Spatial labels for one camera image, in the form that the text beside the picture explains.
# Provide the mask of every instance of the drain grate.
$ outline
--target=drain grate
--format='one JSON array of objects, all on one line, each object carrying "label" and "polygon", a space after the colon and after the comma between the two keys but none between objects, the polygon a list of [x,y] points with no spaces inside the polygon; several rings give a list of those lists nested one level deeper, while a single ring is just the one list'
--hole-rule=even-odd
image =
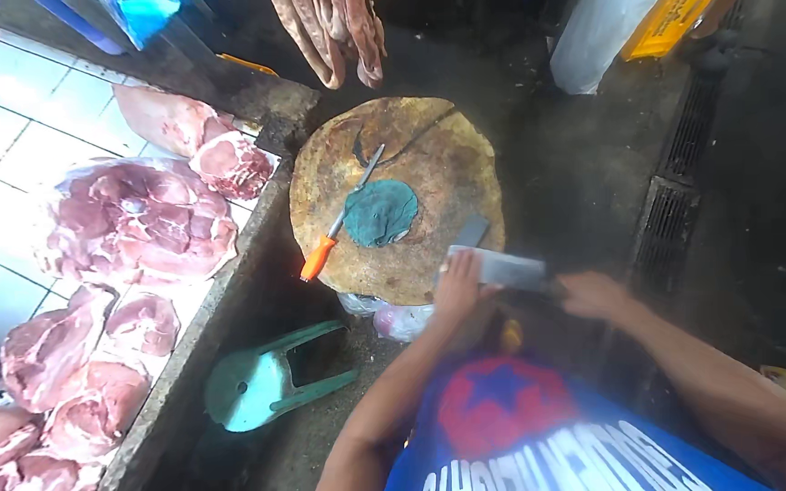
[{"label": "drain grate", "polygon": [[711,135],[721,80],[716,76],[694,74],[688,84],[678,128],[667,146],[658,174],[666,179],[693,184],[697,164]]},{"label": "drain grate", "polygon": [[699,203],[693,188],[658,176],[650,180],[630,270],[634,290],[646,296],[678,290]]}]

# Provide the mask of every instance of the cleaver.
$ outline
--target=cleaver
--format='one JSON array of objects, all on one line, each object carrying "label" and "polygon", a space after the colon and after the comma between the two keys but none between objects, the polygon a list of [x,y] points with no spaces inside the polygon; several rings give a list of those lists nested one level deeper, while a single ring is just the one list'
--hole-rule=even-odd
[{"label": "cleaver", "polygon": [[448,248],[448,255],[464,250],[472,250],[481,257],[480,283],[492,283],[541,294],[547,294],[554,289],[548,280],[545,261],[530,260],[464,245],[451,245]]}]

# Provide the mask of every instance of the round cutting board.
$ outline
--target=round cutting board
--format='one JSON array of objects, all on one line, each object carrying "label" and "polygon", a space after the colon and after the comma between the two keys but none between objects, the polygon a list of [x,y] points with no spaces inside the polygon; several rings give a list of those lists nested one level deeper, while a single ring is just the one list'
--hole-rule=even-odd
[{"label": "round cutting board", "polygon": [[[362,159],[354,152],[357,137]],[[501,251],[505,246],[494,149],[450,101],[370,100],[314,132],[293,172],[293,234],[308,255],[381,143],[385,149],[369,180],[408,184],[418,197],[418,215],[404,238],[379,248],[358,246],[342,229],[319,278],[338,292],[377,296],[394,305],[431,303],[435,273],[466,218],[479,213],[490,222],[480,247]]]}]

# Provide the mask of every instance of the teal rag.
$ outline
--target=teal rag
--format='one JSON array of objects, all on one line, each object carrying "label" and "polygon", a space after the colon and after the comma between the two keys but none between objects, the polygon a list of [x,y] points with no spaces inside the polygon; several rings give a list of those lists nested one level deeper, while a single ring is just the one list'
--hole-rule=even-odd
[{"label": "teal rag", "polygon": [[408,184],[387,179],[367,183],[345,200],[344,227],[363,247],[382,247],[400,239],[418,214],[418,197]]}]

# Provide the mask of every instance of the hand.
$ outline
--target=hand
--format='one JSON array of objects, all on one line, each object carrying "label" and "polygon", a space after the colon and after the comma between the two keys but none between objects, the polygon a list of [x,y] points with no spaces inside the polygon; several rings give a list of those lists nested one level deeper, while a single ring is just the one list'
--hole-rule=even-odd
[{"label": "hand", "polygon": [[573,316],[620,322],[642,307],[623,285],[602,273],[560,274],[557,279],[569,293],[563,310]]},{"label": "hand", "polygon": [[452,324],[461,324],[478,302],[498,292],[497,285],[478,286],[481,258],[473,251],[459,251],[444,260],[439,271],[434,316]]}]

